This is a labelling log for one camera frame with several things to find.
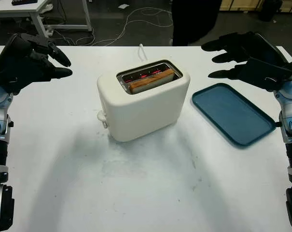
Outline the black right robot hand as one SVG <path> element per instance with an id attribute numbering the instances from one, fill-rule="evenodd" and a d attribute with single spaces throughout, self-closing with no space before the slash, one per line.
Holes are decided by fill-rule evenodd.
<path id="1" fill-rule="evenodd" d="M 230 70 L 210 73 L 209 78 L 278 83 L 292 75 L 292 69 L 287 67 L 288 61 L 281 52 L 257 32 L 226 34 L 205 43 L 202 50 L 225 51 L 212 59 L 214 63 L 237 63 Z"/>

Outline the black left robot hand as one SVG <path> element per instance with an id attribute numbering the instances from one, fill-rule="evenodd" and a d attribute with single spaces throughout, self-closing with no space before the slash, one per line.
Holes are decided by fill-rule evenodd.
<path id="1" fill-rule="evenodd" d="M 43 36 L 13 34 L 0 53 L 0 87 L 14 95 L 34 82 L 72 75 L 69 58 Z"/>

